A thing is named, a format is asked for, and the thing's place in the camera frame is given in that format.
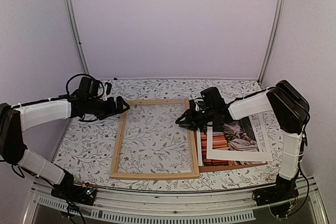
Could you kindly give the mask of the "light wooden picture frame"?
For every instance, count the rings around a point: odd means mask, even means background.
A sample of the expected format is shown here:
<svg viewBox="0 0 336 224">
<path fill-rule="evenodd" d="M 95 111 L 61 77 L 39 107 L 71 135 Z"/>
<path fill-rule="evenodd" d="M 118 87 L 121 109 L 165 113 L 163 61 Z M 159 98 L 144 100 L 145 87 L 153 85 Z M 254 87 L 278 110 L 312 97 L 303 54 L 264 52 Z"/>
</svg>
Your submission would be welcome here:
<svg viewBox="0 0 336 224">
<path fill-rule="evenodd" d="M 127 101 L 129 105 L 163 105 L 163 104 L 182 104 L 185 109 L 189 108 L 188 99 L 159 99 L 159 100 L 129 100 Z M 114 145 L 113 158 L 110 168 L 110 178 L 119 180 L 184 180 L 184 179 L 197 179 L 200 176 L 198 159 L 197 159 L 197 148 L 194 133 L 188 131 L 188 140 L 190 145 L 191 153 L 191 172 L 187 173 L 165 173 L 165 174 L 155 174 L 155 173 L 120 173 L 118 172 L 118 165 L 120 159 L 120 149 L 122 146 L 122 140 L 124 135 L 124 128 L 126 125 L 127 114 L 123 113 L 121 116 L 121 121 L 119 124 L 117 139 Z"/>
</svg>

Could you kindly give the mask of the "cat photo white border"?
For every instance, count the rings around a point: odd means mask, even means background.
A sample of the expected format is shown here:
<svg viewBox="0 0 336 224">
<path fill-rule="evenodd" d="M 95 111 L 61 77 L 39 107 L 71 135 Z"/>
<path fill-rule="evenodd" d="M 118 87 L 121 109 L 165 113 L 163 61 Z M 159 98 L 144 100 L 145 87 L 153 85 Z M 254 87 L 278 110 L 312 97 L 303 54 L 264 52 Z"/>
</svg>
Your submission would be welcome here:
<svg viewBox="0 0 336 224">
<path fill-rule="evenodd" d="M 258 115 L 233 123 L 209 123 L 206 158 L 218 161 L 270 162 L 272 154 Z"/>
</svg>

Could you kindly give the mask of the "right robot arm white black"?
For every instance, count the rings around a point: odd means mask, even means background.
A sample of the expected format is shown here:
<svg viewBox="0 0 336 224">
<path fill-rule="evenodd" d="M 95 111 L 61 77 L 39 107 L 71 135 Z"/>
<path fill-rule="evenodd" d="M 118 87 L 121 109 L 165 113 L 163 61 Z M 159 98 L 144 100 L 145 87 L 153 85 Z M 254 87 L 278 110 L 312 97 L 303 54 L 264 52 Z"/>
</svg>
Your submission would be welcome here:
<svg viewBox="0 0 336 224">
<path fill-rule="evenodd" d="M 205 129 L 209 122 L 233 123 L 263 112 L 275 114 L 283 136 L 280 170 L 274 186 L 256 189 L 253 196 L 258 200 L 282 201 L 288 195 L 295 195 L 295 182 L 301 174 L 300 162 L 307 146 L 308 101 L 287 80 L 230 103 L 225 103 L 216 87 L 203 90 L 201 97 L 205 106 L 196 109 L 195 101 L 189 100 L 189 108 L 175 121 L 176 124 L 195 131 Z"/>
</svg>

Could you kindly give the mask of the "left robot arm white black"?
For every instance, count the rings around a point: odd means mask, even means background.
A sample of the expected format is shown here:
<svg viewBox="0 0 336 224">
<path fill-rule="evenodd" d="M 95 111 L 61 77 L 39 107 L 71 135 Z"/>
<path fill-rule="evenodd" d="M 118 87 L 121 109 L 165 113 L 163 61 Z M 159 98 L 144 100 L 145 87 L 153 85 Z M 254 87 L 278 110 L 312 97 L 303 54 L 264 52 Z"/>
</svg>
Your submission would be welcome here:
<svg viewBox="0 0 336 224">
<path fill-rule="evenodd" d="M 78 195 L 74 177 L 63 168 L 30 150 L 23 133 L 53 121 L 78 118 L 91 123 L 126 112 L 130 106 L 121 97 L 110 96 L 112 85 L 80 73 L 66 82 L 66 93 L 23 104 L 1 104 L 1 157 L 12 167 L 49 182 L 67 200 Z"/>
</svg>

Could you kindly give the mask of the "brown frame backing board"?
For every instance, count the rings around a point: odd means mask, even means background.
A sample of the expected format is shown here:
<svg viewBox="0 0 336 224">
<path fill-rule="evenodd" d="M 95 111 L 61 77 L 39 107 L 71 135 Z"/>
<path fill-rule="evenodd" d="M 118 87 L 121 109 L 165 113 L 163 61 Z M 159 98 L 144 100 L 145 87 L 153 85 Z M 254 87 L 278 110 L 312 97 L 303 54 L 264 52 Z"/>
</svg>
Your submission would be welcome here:
<svg viewBox="0 0 336 224">
<path fill-rule="evenodd" d="M 195 142 L 197 146 L 197 161 L 199 171 L 201 173 L 250 168 L 267 164 L 267 161 L 229 161 L 221 159 L 220 160 L 207 159 L 206 158 L 207 135 L 205 133 L 201 133 L 199 130 L 197 130 L 194 135 L 196 137 Z"/>
</svg>

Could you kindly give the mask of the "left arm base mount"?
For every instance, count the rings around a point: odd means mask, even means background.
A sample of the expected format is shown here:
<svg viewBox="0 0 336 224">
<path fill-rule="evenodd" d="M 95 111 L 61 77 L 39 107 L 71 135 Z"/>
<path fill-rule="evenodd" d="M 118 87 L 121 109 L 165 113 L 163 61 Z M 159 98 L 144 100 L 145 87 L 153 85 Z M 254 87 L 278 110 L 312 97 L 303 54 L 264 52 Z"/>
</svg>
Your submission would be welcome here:
<svg viewBox="0 0 336 224">
<path fill-rule="evenodd" d="M 90 183 L 75 185 L 72 180 L 62 181 L 61 184 L 53 186 L 51 195 L 74 203 L 93 206 L 97 187 Z"/>
</svg>

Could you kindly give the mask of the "front aluminium rail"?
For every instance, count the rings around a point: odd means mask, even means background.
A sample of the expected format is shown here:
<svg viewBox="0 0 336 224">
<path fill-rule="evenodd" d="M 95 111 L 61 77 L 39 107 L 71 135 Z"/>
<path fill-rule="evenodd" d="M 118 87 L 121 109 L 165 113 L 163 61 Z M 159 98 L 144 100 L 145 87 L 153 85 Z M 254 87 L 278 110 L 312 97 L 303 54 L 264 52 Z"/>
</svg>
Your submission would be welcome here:
<svg viewBox="0 0 336 224">
<path fill-rule="evenodd" d="M 298 178 L 293 215 L 279 218 L 285 202 L 259 206 L 252 188 L 198 192 L 159 192 L 99 187 L 91 206 L 74 212 L 34 182 L 23 223 L 329 223 L 313 177 Z"/>
</svg>

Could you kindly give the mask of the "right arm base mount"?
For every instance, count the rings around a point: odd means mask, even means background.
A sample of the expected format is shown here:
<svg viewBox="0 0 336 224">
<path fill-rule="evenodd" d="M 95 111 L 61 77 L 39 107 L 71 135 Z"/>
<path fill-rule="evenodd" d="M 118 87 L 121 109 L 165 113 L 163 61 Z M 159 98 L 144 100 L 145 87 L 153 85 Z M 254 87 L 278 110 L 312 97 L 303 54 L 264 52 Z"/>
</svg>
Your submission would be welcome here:
<svg viewBox="0 0 336 224">
<path fill-rule="evenodd" d="M 252 199 L 257 206 L 273 204 L 299 196 L 294 180 L 286 180 L 278 177 L 276 184 L 270 187 L 256 189 L 252 193 Z"/>
</svg>

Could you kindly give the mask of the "left aluminium corner post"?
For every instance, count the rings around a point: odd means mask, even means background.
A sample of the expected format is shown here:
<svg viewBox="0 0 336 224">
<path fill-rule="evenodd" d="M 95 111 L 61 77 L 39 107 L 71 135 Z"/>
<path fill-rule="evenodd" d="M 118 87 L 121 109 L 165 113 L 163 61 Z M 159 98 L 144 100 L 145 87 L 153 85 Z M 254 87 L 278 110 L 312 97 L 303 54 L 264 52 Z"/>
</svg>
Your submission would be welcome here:
<svg viewBox="0 0 336 224">
<path fill-rule="evenodd" d="M 72 36 L 75 42 L 75 48 L 76 48 L 77 56 L 78 56 L 79 63 L 81 66 L 81 70 L 83 73 L 89 74 L 89 68 L 88 68 L 88 64 L 85 59 L 85 54 L 84 54 L 84 50 L 82 47 L 82 41 L 80 38 L 78 26 L 77 26 L 73 2 L 72 0 L 64 0 L 64 1 L 65 1 L 68 20 L 70 23 L 70 29 L 71 29 L 71 33 L 72 33 Z"/>
</svg>

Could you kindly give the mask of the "aluminium corner post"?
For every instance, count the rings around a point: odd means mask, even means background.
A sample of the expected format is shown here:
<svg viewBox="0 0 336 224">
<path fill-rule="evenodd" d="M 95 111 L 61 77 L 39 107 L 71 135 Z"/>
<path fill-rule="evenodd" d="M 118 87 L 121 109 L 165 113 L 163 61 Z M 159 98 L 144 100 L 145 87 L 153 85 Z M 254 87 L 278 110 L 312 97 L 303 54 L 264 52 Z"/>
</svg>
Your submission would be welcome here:
<svg viewBox="0 0 336 224">
<path fill-rule="evenodd" d="M 71 29 L 71 33 L 72 33 L 72 36 L 75 42 L 75 48 L 76 48 L 77 56 L 78 56 L 79 63 L 81 66 L 81 70 L 83 73 L 89 74 L 89 68 L 88 68 L 88 64 L 85 59 L 85 54 L 84 54 L 84 50 L 82 47 L 82 41 L 80 38 L 78 26 L 77 26 L 73 2 L 72 0 L 64 0 L 64 1 L 65 1 L 68 20 L 70 23 L 70 29 Z"/>
<path fill-rule="evenodd" d="M 268 70 L 268 67 L 269 67 L 269 64 L 270 64 L 272 52 L 273 52 L 274 45 L 275 45 L 275 42 L 276 42 L 276 37 L 277 37 L 278 27 L 279 27 L 279 24 L 280 24 L 281 13 L 282 13 L 282 10 L 283 10 L 284 2 L 285 2 L 285 0 L 276 0 L 276 6 L 275 6 L 275 12 L 274 12 L 274 17 L 273 17 L 273 21 L 272 21 L 271 31 L 270 31 L 270 35 L 269 35 L 269 38 L 268 38 L 263 63 L 261 65 L 261 70 L 260 70 L 260 73 L 259 73 L 259 76 L 258 76 L 258 83 L 261 86 L 263 85 L 263 83 L 265 81 L 267 70 Z"/>
</svg>

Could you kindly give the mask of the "right aluminium corner post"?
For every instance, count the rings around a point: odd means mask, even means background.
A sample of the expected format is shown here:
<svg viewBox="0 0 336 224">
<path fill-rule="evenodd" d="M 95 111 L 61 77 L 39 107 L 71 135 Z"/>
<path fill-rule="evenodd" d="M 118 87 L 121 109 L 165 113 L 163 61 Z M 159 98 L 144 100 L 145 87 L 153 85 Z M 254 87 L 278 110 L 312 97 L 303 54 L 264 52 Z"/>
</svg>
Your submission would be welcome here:
<svg viewBox="0 0 336 224">
<path fill-rule="evenodd" d="M 261 65 L 261 70 L 260 70 L 260 73 L 259 73 L 259 76 L 258 76 L 258 83 L 261 86 L 263 85 L 263 83 L 265 81 L 267 70 L 268 70 L 268 67 L 269 67 L 269 64 L 270 64 L 272 52 L 273 52 L 274 45 L 275 45 L 275 42 L 276 42 L 276 37 L 277 37 L 278 27 L 279 27 L 279 24 L 280 24 L 281 13 L 282 13 L 282 10 L 283 10 L 284 2 L 285 2 L 285 0 L 276 0 L 276 6 L 275 6 L 275 12 L 274 12 L 274 17 L 273 17 L 273 21 L 272 21 L 271 31 L 270 31 L 270 35 L 269 35 L 269 38 L 268 38 L 263 63 Z"/>
</svg>

